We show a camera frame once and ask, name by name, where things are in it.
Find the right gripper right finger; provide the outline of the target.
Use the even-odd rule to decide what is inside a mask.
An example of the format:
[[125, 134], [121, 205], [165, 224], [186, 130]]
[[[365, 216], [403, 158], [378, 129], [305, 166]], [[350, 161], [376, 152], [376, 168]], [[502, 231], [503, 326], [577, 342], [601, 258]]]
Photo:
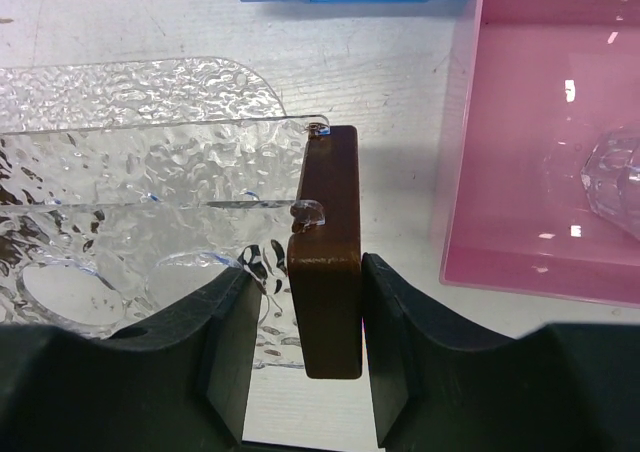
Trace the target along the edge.
[[639, 329], [551, 323], [518, 339], [362, 260], [377, 441], [388, 451], [635, 451]]

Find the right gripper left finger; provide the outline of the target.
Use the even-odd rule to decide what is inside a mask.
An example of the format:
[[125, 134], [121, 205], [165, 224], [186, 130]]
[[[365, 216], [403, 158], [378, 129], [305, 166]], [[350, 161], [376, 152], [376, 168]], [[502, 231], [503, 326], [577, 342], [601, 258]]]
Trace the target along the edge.
[[1, 329], [5, 451], [234, 451], [261, 294], [227, 269], [108, 339]]

